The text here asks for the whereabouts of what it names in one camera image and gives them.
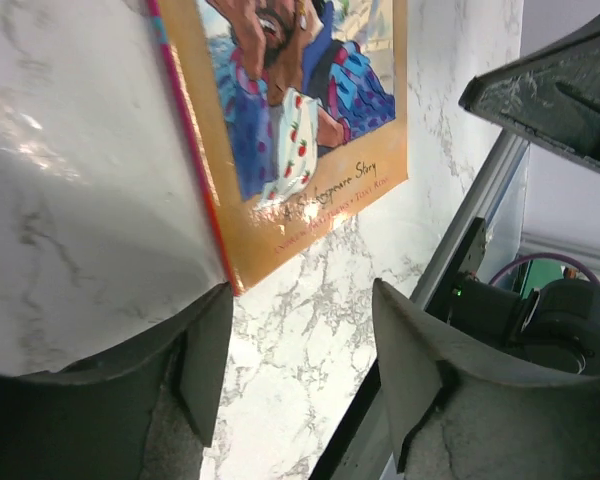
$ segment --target metal frame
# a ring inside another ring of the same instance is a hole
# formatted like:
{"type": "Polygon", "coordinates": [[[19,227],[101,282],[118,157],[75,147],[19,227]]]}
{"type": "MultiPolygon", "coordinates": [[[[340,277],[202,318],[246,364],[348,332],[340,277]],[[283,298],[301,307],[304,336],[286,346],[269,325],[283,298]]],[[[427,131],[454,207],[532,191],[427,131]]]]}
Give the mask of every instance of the metal frame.
{"type": "MultiPolygon", "coordinates": [[[[493,218],[528,142],[502,131],[454,216],[411,300],[425,309],[475,217],[493,218]]],[[[377,360],[365,377],[331,441],[312,472],[312,480],[390,480],[395,477],[389,423],[377,360]]]]}

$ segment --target white wall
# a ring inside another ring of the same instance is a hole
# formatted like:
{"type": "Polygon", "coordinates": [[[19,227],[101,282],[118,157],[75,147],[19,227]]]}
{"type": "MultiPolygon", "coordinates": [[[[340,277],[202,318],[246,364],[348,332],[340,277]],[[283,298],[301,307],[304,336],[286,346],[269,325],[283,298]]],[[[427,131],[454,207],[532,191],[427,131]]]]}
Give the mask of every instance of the white wall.
{"type": "MultiPolygon", "coordinates": [[[[578,29],[600,0],[525,0],[521,55],[578,29]]],[[[600,175],[532,146],[523,232],[600,250],[600,175]]]]}

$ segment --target black device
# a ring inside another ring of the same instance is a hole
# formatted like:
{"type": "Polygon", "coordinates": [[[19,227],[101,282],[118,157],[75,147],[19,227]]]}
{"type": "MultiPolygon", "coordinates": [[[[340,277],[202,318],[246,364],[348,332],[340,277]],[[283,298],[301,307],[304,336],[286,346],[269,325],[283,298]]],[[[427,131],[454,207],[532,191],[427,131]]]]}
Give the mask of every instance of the black device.
{"type": "Polygon", "coordinates": [[[465,274],[447,323],[517,358],[600,375],[600,287],[585,280],[556,280],[525,299],[465,274]]]}
{"type": "Polygon", "coordinates": [[[474,273],[484,242],[476,218],[427,311],[374,284],[397,469],[409,480],[600,479],[600,287],[563,279],[524,298],[487,285],[474,273]]]}

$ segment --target man's hand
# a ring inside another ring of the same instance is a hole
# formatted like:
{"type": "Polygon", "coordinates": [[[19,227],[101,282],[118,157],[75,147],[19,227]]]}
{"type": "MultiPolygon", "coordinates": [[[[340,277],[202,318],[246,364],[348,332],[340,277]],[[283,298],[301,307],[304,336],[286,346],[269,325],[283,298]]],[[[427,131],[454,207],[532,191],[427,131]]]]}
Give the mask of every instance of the man's hand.
{"type": "Polygon", "coordinates": [[[336,148],[345,142],[344,127],[322,107],[318,108],[318,145],[336,148]]]}
{"type": "Polygon", "coordinates": [[[266,41],[256,15],[256,0],[207,0],[233,27],[242,49],[244,66],[251,80],[262,77],[266,41]]]}

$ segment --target marble countertop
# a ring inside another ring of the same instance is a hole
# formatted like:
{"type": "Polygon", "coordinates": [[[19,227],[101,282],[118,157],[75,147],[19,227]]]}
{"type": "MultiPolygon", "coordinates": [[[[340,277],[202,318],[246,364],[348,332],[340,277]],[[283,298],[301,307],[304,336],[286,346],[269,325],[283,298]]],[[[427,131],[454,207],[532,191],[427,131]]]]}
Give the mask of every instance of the marble countertop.
{"type": "MultiPolygon", "coordinates": [[[[409,0],[411,179],[236,301],[204,480],[308,478],[498,129],[457,101],[523,0],[409,0]]],[[[223,281],[144,0],[0,0],[0,372],[55,370],[223,281]]]]}

